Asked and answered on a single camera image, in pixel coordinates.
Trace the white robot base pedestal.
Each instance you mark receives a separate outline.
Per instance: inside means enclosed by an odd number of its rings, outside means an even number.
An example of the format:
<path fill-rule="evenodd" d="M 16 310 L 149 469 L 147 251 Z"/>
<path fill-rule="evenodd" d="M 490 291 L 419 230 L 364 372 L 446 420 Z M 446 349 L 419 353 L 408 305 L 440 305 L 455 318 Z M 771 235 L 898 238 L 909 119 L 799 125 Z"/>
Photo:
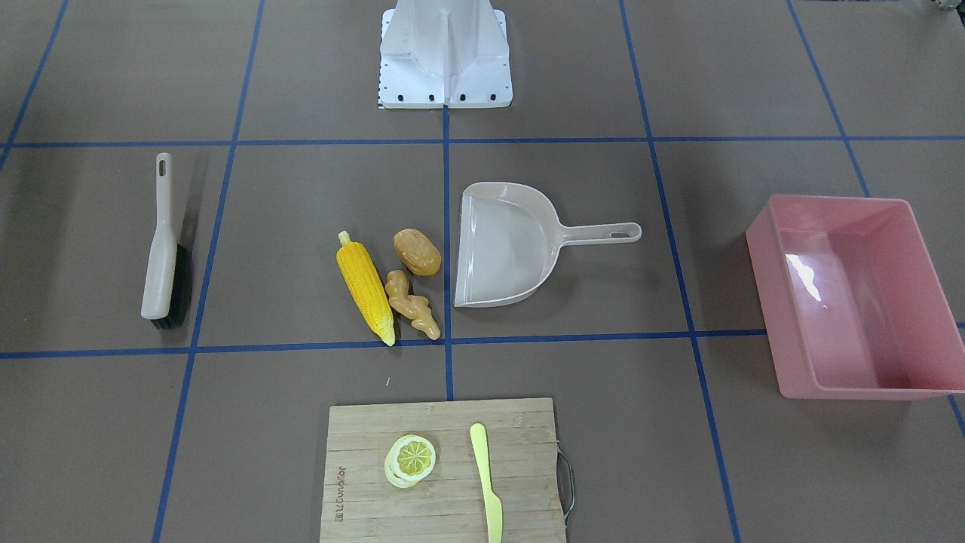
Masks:
<path fill-rule="evenodd" d="M 399 1 L 381 15 L 377 103 L 387 109 L 513 102 L 507 18 L 489 1 Z"/>

